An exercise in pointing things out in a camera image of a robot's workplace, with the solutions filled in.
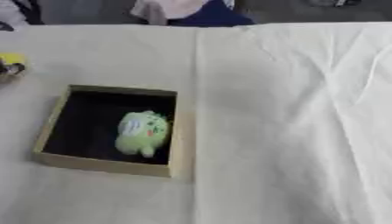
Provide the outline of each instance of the yellow object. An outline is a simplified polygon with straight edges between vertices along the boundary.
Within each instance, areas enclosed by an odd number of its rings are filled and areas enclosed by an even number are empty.
[[[0,52],[0,83],[13,81],[24,75],[25,56],[14,52]]]
[[[14,52],[0,52],[0,59],[4,64],[20,63],[26,65],[26,58],[20,53]]]

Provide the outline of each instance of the toy face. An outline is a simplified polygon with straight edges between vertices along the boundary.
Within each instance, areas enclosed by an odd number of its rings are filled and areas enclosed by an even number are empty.
[[[167,122],[164,118],[157,115],[145,113],[130,113],[122,124],[119,132],[126,137],[165,137],[167,133]]]

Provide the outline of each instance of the blue fabric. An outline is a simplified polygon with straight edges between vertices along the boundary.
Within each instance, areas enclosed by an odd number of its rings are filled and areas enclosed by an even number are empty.
[[[173,26],[196,27],[231,27],[253,24],[250,18],[230,10],[222,0],[211,0],[191,16],[169,21],[169,25]]]

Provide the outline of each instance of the person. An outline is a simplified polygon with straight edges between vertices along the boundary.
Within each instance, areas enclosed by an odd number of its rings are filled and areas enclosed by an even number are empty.
[[[0,22],[3,27],[42,25],[41,9],[37,0],[0,0]]]
[[[172,26],[232,27],[254,25],[248,17],[229,9],[222,0],[211,0],[189,17],[169,20]]]
[[[143,24],[222,27],[252,25],[234,11],[235,0],[137,0],[131,14]]]

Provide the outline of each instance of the clothing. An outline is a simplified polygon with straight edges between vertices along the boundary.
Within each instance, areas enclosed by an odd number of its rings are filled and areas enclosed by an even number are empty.
[[[191,16],[210,0],[137,0],[131,14],[146,19],[150,25],[166,25],[168,19]],[[235,0],[223,0],[233,9]]]
[[[198,12],[189,17],[169,22],[172,26],[193,27],[231,27],[237,25],[253,25],[254,22],[243,15],[230,10],[221,0],[211,0]]]
[[[8,25],[27,25],[25,16],[11,0],[0,0],[0,21]]]

